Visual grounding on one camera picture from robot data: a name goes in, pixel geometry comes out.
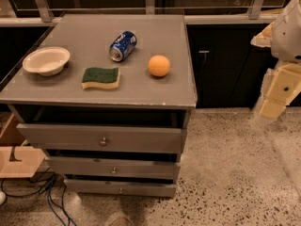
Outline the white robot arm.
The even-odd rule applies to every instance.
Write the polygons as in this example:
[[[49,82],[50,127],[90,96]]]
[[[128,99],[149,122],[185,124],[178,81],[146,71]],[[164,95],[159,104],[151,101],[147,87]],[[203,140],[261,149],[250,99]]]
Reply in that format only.
[[[251,44],[269,47],[277,59],[261,84],[254,111],[263,121],[275,121],[301,92],[301,0],[291,0]]]

